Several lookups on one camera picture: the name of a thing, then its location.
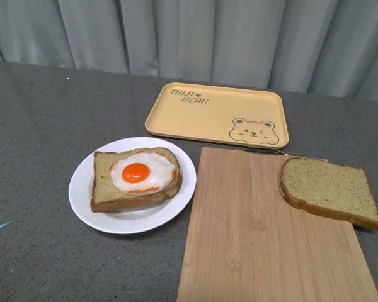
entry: brown crust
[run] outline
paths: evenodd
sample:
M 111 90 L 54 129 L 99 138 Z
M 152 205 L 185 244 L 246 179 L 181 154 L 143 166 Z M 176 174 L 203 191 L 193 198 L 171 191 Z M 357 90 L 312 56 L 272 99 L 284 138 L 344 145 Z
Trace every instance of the brown crust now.
M 331 209 L 325 208 L 325 207 L 320 207 L 320 206 L 314 206 L 312 204 L 309 204 L 306 200 L 296 198 L 295 196 L 291 196 L 289 191 L 287 190 L 284 181 L 282 179 L 283 171 L 285 169 L 285 166 L 291 161 L 291 160 L 306 160 L 307 158 L 300 158 L 300 157 L 291 157 L 287 159 L 280 171 L 280 193 L 286 202 L 291 205 L 294 208 L 297 209 L 302 209 L 305 212 L 308 212 L 310 214 L 322 216 L 322 217 L 328 217 L 332 219 L 337 219 L 337 220 L 343 220 L 343 221 L 348 221 L 354 225 L 358 225 L 363 228 L 368 228 L 369 230 L 378 230 L 378 221 L 370 220 L 366 217 L 360 216 L 360 215 L 353 215 L 350 213 L 345 213 L 345 212 L 340 212 L 340 211 L 333 211 Z M 359 168 L 364 171 L 364 174 L 367 178 L 367 175 L 365 173 L 365 170 L 363 168 Z M 378 205 L 377 202 L 374 198 L 374 195 L 372 194 L 371 190 L 371 185 L 368 182 L 367 178 L 367 183 L 369 185 L 370 193 L 374 199 L 375 205 L 377 206 L 377 215 L 378 215 Z
M 95 152 L 94 153 L 94 167 L 93 167 L 94 173 L 95 171 L 97 171 L 97 166 L 96 166 L 97 160 L 95 160 L 95 158 L 98 156 L 98 154 L 119 154 L 119 155 L 128 157 L 139 152 L 149 152 L 149 153 L 157 152 L 161 154 L 166 153 L 168 155 L 167 157 L 170 157 L 169 160 L 171 161 L 171 163 L 175 165 L 176 176 L 173 179 L 172 183 L 168 187 L 166 187 L 164 190 L 158 193 L 149 194 L 145 196 L 126 196 L 120 193 L 118 198 L 99 203 L 95 200 L 95 196 L 96 196 L 95 192 L 97 191 L 98 188 L 97 188 L 96 176 L 94 175 L 92 198 L 90 202 L 90 207 L 91 207 L 92 212 L 111 213 L 111 212 L 118 212 L 120 210 L 128 210 L 128 209 L 133 209 L 133 208 L 142 208 L 146 206 L 152 206 L 155 204 L 162 203 L 163 201 L 166 201 L 167 199 L 171 199 L 172 197 L 178 194 L 182 186 L 181 167 L 175 154 L 166 148 L 161 148 L 161 147 L 153 148 L 153 149 L 138 148 L 138 149 L 130 150 L 127 152 L 121 152 L 121 153 Z

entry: gray curtain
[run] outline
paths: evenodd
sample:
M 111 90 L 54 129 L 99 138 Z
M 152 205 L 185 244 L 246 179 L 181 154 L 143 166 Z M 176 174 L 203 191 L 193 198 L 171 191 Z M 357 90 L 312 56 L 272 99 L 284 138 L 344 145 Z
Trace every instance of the gray curtain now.
M 378 0 L 0 0 L 0 60 L 378 100 Z

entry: orange yolk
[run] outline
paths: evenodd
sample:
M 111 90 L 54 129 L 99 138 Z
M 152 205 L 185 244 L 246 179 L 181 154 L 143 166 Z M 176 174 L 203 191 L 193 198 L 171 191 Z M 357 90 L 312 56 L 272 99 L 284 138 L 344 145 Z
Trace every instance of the orange yolk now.
M 127 165 L 122 171 L 122 179 L 129 184 L 142 182 L 150 175 L 150 169 L 145 164 L 135 162 Z

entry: bear ear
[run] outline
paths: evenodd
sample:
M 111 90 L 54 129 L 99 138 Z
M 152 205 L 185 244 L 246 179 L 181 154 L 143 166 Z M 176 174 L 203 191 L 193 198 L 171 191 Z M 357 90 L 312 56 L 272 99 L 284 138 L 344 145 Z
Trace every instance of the bear ear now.
M 244 122 L 246 122 L 246 120 L 243 119 L 243 118 L 235 118 L 235 119 L 232 120 L 232 122 L 233 122 L 235 125 L 238 125 L 238 124 L 240 124 L 240 123 L 244 123 Z
M 269 127 L 271 129 L 274 129 L 276 126 L 271 121 L 262 121 L 261 124 L 265 125 L 266 127 Z

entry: plate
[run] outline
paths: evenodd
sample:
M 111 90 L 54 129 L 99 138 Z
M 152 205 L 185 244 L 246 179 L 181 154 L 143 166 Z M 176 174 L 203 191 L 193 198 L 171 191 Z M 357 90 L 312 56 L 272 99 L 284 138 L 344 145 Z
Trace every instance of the plate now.
M 196 186 L 196 170 L 189 156 L 178 146 L 165 140 L 151 137 L 132 137 L 109 143 L 97 151 L 124 152 L 135 148 L 164 147 L 170 149 L 182 168 L 182 187 L 179 193 L 162 204 L 119 213 L 93 213 L 91 201 L 94 171 L 94 152 L 77 167 L 70 180 L 70 205 L 78 218 L 87 225 L 103 232 L 114 234 L 140 233 L 157 228 L 179 214 L 189 203 Z

